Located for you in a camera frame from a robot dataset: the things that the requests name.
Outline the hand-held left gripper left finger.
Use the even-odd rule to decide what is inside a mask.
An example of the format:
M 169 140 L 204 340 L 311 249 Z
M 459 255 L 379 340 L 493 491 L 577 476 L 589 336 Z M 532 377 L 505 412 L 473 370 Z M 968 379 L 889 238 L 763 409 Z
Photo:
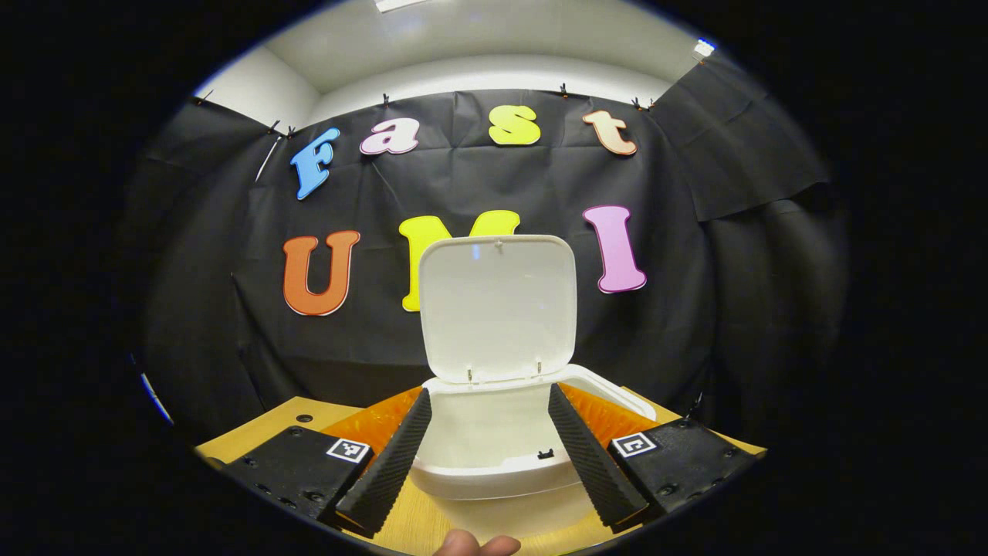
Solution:
M 429 391 L 410 388 L 321 432 L 286 427 L 220 472 L 290 513 L 372 538 L 398 499 L 432 415 Z

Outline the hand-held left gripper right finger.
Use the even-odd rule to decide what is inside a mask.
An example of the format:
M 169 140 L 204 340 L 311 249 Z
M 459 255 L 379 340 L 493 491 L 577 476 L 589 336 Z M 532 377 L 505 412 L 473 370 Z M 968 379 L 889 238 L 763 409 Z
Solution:
M 756 454 L 694 419 L 660 425 L 566 384 L 550 387 L 548 415 L 615 534 L 695 506 L 756 465 Z

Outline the white desktop garbage bin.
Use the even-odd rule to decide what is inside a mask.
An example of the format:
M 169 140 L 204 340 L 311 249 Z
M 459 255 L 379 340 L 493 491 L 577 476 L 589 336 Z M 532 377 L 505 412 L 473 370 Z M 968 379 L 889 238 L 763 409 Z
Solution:
M 592 510 L 548 395 L 561 382 L 655 419 L 655 409 L 571 359 L 575 261 L 555 236 L 444 239 L 419 264 L 431 421 L 415 486 L 479 536 L 550 534 Z

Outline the wooden desktop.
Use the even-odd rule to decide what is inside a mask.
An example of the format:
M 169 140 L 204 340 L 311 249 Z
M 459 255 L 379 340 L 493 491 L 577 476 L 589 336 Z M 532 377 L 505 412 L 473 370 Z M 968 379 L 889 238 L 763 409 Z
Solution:
M 204 456 L 228 462 L 243 456 L 291 425 L 321 432 L 353 415 L 388 416 L 391 425 L 382 425 L 380 430 L 395 432 L 398 419 L 405 409 L 411 407 L 420 391 L 420 387 L 409 388 L 367 409 L 295 397 L 231 432 L 202 443 L 198 451 Z M 619 392 L 632 402 L 632 409 L 625 408 L 621 400 L 604 400 L 602 395 L 576 395 L 579 415 L 589 418 L 590 429 L 599 440 L 604 438 L 604 432 L 630 432 L 633 422 L 664 425 L 678 419 L 678 414 L 657 407 L 625 388 Z M 494 500 L 480 500 L 466 503 L 464 511 L 457 511 L 452 509 L 452 502 L 430 497 L 412 480 L 406 480 L 381 531 L 368 543 L 405 554 L 426 556 L 438 546 L 449 529 L 459 528 L 472 532 L 482 542 L 498 535 L 519 538 L 522 556 L 551 556 L 614 539 L 617 535 L 601 524 L 590 508 L 582 486 L 578 483 L 573 486 L 572 492 L 577 495 L 578 501 L 569 507 L 565 507 L 562 500 L 551 500 L 544 504 L 543 509 L 537 509 L 534 504 L 518 499 L 521 509 L 497 510 L 494 509 Z

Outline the black backdrop cloth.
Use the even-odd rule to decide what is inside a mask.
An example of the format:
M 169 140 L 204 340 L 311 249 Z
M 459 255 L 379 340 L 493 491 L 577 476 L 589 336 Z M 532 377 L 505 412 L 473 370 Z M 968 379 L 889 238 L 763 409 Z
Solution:
M 188 101 L 120 230 L 138 361 L 195 442 L 296 395 L 366 407 L 430 376 L 399 226 L 465 236 L 496 210 L 570 244 L 574 363 L 763 446 L 821 381 L 848 211 L 804 131 L 719 56 L 648 110 L 456 91 L 281 138 Z

